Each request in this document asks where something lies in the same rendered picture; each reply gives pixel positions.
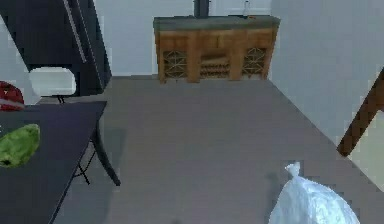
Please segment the wooden kitchen island cabinet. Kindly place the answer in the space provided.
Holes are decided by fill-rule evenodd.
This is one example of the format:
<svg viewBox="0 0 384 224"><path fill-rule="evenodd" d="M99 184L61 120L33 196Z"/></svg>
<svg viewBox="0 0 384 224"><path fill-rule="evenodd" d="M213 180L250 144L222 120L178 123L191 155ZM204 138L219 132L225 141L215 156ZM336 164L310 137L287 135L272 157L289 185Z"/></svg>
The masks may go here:
<svg viewBox="0 0 384 224"><path fill-rule="evenodd" d="M271 15L156 17L158 78L268 77L281 20Z"/></svg>

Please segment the dark grey appliance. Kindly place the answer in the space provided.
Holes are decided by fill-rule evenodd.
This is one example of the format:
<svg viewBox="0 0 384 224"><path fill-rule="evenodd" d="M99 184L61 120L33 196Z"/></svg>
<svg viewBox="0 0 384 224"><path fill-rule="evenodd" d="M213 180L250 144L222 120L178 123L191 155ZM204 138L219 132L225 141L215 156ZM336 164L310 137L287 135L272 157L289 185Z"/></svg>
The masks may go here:
<svg viewBox="0 0 384 224"><path fill-rule="evenodd" d="M210 0L193 0L194 16L196 18L207 18L209 16Z"/></svg>

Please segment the white chair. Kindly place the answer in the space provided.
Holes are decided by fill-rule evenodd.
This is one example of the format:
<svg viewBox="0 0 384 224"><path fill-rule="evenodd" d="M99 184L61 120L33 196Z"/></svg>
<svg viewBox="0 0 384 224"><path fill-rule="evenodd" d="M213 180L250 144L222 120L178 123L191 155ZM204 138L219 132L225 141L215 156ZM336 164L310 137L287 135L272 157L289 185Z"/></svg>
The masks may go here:
<svg viewBox="0 0 384 224"><path fill-rule="evenodd" d="M75 75L63 67L40 67L29 72L34 93L40 97L57 97L59 102L76 92Z"/></svg>

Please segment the black table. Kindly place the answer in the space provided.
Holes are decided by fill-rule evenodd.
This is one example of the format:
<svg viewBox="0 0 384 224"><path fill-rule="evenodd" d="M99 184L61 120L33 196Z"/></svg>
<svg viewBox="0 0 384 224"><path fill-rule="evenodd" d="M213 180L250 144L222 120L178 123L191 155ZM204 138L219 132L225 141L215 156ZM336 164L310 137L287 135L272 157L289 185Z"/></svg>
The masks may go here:
<svg viewBox="0 0 384 224"><path fill-rule="evenodd" d="M100 135L105 101L31 105L18 112L0 112L0 126L9 132L25 124L40 126L40 147L19 168L0 167L0 224L53 224L78 165L93 143L98 158L116 185Z"/></svg>

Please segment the white tied garbage bag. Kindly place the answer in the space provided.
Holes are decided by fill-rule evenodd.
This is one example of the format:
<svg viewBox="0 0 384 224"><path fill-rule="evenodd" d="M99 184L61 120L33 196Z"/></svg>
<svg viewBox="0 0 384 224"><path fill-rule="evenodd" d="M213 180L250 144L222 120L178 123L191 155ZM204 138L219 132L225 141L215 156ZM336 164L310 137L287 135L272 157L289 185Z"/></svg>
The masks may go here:
<svg viewBox="0 0 384 224"><path fill-rule="evenodd" d="M291 179L284 184L268 224L361 224L345 199L302 177L300 169L299 162L285 167Z"/></svg>

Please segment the black fridge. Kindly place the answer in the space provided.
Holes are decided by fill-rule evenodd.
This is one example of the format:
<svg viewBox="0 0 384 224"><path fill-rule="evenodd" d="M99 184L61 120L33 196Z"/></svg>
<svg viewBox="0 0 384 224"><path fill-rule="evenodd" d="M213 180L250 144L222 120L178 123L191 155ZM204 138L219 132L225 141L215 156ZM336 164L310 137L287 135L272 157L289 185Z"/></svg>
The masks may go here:
<svg viewBox="0 0 384 224"><path fill-rule="evenodd" d="M95 0L68 0L87 62L82 63L63 0L0 0L0 16L28 70L63 67L77 96L104 92L112 76Z"/></svg>

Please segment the green lettuce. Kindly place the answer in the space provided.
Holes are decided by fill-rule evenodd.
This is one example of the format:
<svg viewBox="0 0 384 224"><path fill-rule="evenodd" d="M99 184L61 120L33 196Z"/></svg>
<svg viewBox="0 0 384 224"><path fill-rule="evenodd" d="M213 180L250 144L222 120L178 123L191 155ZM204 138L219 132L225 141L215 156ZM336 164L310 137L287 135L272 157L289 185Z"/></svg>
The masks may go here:
<svg viewBox="0 0 384 224"><path fill-rule="evenodd" d="M40 145L40 127L28 124L0 138L0 167L15 168L26 164Z"/></svg>

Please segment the red round object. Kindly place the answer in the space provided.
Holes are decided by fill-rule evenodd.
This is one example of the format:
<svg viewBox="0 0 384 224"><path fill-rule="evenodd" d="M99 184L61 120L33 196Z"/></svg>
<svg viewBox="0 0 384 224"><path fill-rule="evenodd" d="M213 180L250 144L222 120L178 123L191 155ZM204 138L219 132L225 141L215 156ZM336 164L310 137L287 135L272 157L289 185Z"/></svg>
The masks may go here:
<svg viewBox="0 0 384 224"><path fill-rule="evenodd" d="M0 81L0 111L19 111L25 108L21 90L5 81Z"/></svg>

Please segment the brown wooden door frame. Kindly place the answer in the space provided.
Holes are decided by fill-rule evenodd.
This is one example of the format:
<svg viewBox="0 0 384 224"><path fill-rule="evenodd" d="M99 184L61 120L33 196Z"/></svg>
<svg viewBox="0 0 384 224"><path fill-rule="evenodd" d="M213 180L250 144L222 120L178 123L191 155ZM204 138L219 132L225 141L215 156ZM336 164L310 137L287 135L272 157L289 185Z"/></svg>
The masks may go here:
<svg viewBox="0 0 384 224"><path fill-rule="evenodd" d="M384 112L384 67L337 146L342 156L351 154L378 111Z"/></svg>

